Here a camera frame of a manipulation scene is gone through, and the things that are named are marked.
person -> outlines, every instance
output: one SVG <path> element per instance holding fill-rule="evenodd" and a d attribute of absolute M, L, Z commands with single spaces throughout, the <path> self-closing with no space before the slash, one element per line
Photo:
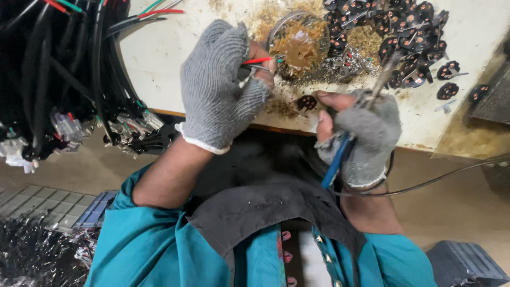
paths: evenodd
<path fill-rule="evenodd" d="M 242 23 L 217 20 L 204 31 L 182 66 L 181 135 L 156 162 L 132 174 L 106 210 L 86 286 L 286 286 L 281 223 L 291 219 L 311 225 L 335 287 L 436 285 L 426 255 L 402 235 L 389 198 L 350 196 L 337 204 L 320 180 L 248 172 L 235 185 L 194 200 L 197 178 L 214 158 L 228 155 L 217 156 L 270 95 L 274 60 L 262 64 L 268 71 L 238 79 L 242 62 L 264 57 L 269 54 L 249 40 Z M 314 93 L 338 111 L 334 120 L 319 114 L 315 148 L 324 166 L 342 130 L 358 138 L 338 176 L 345 193 L 374 186 L 372 193 L 387 191 L 379 183 L 400 136 L 394 97 L 382 95 L 372 112 L 361 108 L 366 94 Z M 222 183 L 218 177 L 205 189 Z"/>

shirt sleeve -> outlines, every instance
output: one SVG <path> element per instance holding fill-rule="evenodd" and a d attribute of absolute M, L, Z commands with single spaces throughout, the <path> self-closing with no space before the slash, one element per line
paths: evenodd
<path fill-rule="evenodd" d="M 122 184 L 99 235 L 85 286 L 139 285 L 168 247 L 175 244 L 180 209 L 137 206 L 131 193 L 150 165 Z"/>
<path fill-rule="evenodd" d="M 386 286 L 437 286 L 427 255 L 403 235 L 365 233 Z"/>

bundle of black cables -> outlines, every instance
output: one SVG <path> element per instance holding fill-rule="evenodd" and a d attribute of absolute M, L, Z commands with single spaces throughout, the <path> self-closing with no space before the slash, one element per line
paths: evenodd
<path fill-rule="evenodd" d="M 129 0 L 3 0 L 0 4 L 0 141 L 23 137 L 27 161 L 44 160 L 67 143 L 56 134 L 56 110 L 86 122 L 119 113 L 141 118 L 117 48 L 118 32 L 143 21 L 128 17 Z"/>

forearm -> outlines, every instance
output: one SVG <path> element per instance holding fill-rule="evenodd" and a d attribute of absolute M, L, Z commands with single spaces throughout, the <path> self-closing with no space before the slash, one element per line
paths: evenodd
<path fill-rule="evenodd" d="M 179 137 L 138 181 L 133 202 L 138 206 L 180 207 L 195 186 L 196 177 L 213 156 Z"/>
<path fill-rule="evenodd" d="M 373 194 L 386 193 L 384 184 Z M 350 196 L 340 199 L 340 208 L 347 220 L 358 230 L 376 234 L 403 234 L 393 203 L 388 197 Z"/>

green wire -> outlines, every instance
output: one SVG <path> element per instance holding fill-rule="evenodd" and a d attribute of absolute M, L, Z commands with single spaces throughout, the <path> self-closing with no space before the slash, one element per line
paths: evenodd
<path fill-rule="evenodd" d="M 139 15 L 147 13 L 150 9 L 152 9 L 152 7 L 156 6 L 161 1 L 162 0 L 157 0 L 156 2 L 152 3 L 149 7 L 145 8 L 145 10 L 143 10 L 142 13 L 140 13 Z"/>
<path fill-rule="evenodd" d="M 73 4 L 73 3 L 69 2 L 69 1 L 66 1 L 66 0 L 57 0 L 57 2 L 60 2 L 60 3 L 64 4 L 64 5 L 66 5 L 67 7 L 75 10 L 78 13 L 83 12 L 83 10 L 80 7 L 76 6 L 75 4 Z"/>

